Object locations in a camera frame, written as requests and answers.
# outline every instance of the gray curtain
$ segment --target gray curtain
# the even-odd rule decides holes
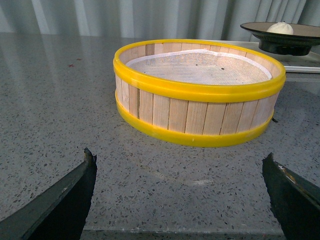
[[[0,32],[256,41],[240,24],[320,26],[319,0],[0,0]]]

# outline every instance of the white mesh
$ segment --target white mesh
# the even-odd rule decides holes
[[[265,67],[247,57],[205,49],[143,56],[126,65],[158,78],[194,84],[244,85],[272,78]]]

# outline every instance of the steamed bun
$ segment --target steamed bun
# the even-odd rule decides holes
[[[294,29],[288,23],[286,23],[284,21],[280,21],[280,22],[277,22],[277,23],[271,25],[268,28],[267,32],[275,33],[275,34],[293,35],[294,34]]]

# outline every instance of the steamer basket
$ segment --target steamer basket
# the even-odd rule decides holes
[[[263,66],[271,78],[252,84],[196,84],[134,70],[134,59],[184,50],[209,50],[242,56]],[[115,98],[125,121],[167,142],[194,147],[225,147],[250,141],[267,128],[286,80],[277,60],[224,43],[163,39],[133,43],[114,56]]]

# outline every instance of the speckled gray surface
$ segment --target speckled gray surface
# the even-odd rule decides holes
[[[250,142],[172,144],[135,130],[117,112],[112,60],[131,42],[0,33],[0,220],[74,169],[88,147],[98,156],[98,172],[86,234],[283,238],[262,159],[273,152],[320,186],[320,81],[288,81],[275,106],[279,122]]]

